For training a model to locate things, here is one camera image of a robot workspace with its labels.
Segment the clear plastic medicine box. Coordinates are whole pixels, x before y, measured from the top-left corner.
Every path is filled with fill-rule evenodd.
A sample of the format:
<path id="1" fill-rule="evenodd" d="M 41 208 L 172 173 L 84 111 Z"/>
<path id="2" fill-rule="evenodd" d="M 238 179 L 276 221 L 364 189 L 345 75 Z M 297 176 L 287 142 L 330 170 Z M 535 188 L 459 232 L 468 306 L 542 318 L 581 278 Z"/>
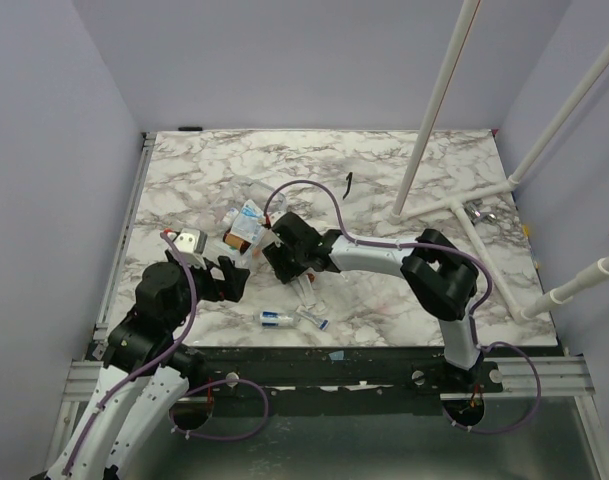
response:
<path id="1" fill-rule="evenodd" d="M 274 190 L 244 176 L 223 185 L 198 217 L 199 228 L 207 234 L 204 254 L 209 260 L 227 256 L 238 268 L 257 268 L 261 250 L 270 243 L 264 207 Z"/>

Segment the white pvc pipe frame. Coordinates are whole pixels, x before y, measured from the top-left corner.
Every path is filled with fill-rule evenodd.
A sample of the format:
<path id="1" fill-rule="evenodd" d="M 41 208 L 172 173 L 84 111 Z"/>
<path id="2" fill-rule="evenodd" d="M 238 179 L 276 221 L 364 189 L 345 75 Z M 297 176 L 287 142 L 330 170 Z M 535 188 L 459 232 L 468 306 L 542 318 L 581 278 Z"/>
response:
<path id="1" fill-rule="evenodd" d="M 539 46 L 499 128 L 507 178 L 449 194 L 427 210 L 513 194 L 546 288 L 534 300 L 538 312 L 556 310 L 564 322 L 603 313 L 606 299 L 588 290 L 609 279 L 609 1 L 572 1 L 557 24 L 541 19 L 542 2 L 516 1 L 513 14 L 488 31 L 481 28 L 485 7 L 465 3 L 422 128 L 437 117 L 455 71 L 469 65 L 470 43 L 489 47 L 504 67 Z"/>

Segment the white gauze roll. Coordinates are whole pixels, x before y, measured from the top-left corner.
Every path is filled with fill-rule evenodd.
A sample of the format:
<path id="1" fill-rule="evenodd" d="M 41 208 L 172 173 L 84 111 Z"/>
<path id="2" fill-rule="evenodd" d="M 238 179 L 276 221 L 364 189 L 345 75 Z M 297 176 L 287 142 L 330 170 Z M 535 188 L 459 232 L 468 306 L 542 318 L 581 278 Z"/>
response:
<path id="1" fill-rule="evenodd" d="M 263 328 L 295 328 L 299 320 L 293 313 L 275 311 L 260 311 L 258 314 L 259 324 Z"/>

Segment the white paper sachets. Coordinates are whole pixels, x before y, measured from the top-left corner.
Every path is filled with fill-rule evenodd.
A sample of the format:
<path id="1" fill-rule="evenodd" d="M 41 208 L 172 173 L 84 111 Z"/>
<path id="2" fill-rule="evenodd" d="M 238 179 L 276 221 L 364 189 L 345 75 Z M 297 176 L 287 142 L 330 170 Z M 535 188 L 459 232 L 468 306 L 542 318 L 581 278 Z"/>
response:
<path id="1" fill-rule="evenodd" d="M 326 304 L 317 297 L 307 275 L 301 275 L 293 280 L 291 286 L 306 309 L 313 313 L 322 313 L 326 310 Z"/>

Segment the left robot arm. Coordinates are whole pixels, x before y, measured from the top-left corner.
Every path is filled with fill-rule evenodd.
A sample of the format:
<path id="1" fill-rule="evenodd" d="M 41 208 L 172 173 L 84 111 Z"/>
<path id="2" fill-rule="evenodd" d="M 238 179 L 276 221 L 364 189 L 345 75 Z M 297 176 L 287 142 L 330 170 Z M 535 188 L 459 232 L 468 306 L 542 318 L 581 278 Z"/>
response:
<path id="1" fill-rule="evenodd" d="M 122 479 L 139 449 L 183 395 L 209 376 L 203 354 L 174 337 L 199 301 L 239 301 L 249 270 L 221 256 L 205 267 L 173 257 L 148 266 L 135 303 L 111 331 L 91 399 L 43 479 Z"/>

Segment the metal clamp on pipe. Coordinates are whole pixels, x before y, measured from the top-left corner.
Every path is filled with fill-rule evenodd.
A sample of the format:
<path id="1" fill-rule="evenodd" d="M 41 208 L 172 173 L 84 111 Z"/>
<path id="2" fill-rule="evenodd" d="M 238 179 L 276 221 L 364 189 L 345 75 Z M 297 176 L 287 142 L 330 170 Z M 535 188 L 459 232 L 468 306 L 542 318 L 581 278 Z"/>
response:
<path id="1" fill-rule="evenodd" d="M 483 201 L 481 199 L 465 203 L 464 210 L 473 225 L 481 223 L 495 224 L 498 221 L 497 216 L 492 211 L 483 209 Z"/>

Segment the white plastic bottle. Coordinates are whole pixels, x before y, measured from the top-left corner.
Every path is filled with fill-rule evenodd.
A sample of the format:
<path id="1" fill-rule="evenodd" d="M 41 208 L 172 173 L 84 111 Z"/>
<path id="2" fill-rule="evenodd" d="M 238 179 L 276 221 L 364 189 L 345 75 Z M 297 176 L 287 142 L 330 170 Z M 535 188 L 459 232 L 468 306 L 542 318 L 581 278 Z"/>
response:
<path id="1" fill-rule="evenodd" d="M 236 208 L 231 208 L 229 209 L 223 216 L 222 220 L 221 220 L 221 224 L 223 226 L 225 226 L 226 228 L 230 228 L 236 217 L 239 215 L 239 211 Z"/>

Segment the blue white gauze dressing pack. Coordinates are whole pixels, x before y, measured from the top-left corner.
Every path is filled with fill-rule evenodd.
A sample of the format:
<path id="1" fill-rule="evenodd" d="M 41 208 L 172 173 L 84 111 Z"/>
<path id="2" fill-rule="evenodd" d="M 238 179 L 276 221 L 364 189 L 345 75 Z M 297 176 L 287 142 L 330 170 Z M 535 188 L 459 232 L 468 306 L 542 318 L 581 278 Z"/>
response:
<path id="1" fill-rule="evenodd" d="M 249 242 L 257 243 L 265 232 L 263 210 L 251 199 L 245 201 L 230 231 Z"/>

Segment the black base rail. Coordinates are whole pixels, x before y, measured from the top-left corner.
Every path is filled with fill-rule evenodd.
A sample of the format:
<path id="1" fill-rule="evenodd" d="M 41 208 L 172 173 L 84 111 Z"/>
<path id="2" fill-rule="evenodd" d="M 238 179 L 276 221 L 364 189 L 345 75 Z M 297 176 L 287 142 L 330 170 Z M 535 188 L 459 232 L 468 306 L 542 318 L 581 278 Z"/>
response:
<path id="1" fill-rule="evenodd" d="M 462 424 L 488 400 L 573 396 L 579 363 L 559 347 L 495 347 L 469 373 L 448 364 L 439 347 L 180 346 L 139 373 L 141 352 L 109 348 L 95 375 L 67 393 L 86 402 L 99 426 L 119 428 L 169 411 L 220 417 L 357 416 L 452 410 Z"/>

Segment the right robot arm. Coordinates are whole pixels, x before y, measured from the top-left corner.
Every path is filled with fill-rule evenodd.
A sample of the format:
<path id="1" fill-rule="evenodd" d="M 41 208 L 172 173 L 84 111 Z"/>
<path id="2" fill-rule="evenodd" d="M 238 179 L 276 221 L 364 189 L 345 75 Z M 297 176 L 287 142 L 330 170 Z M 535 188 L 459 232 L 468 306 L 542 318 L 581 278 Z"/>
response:
<path id="1" fill-rule="evenodd" d="M 480 380 L 481 352 L 468 318 L 479 270 L 444 235 L 425 230 L 420 244 L 388 248 L 382 240 L 352 241 L 338 229 L 323 234 L 288 212 L 265 226 L 277 240 L 263 248 L 276 277 L 288 283 L 308 270 L 389 275 L 405 280 L 420 305 L 435 317 L 444 341 L 444 379 L 464 392 Z"/>

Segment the amber bottle orange cap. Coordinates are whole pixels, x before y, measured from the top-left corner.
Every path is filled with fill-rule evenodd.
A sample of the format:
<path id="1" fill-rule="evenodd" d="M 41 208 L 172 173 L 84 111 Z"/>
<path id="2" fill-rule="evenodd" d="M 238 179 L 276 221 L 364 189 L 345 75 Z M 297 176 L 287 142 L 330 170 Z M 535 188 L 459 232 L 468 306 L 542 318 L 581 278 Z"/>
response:
<path id="1" fill-rule="evenodd" d="M 228 230 L 223 236 L 223 242 L 234 250 L 238 251 L 240 254 L 245 254 L 248 250 L 252 249 L 252 243 L 234 235 L 230 230 Z"/>

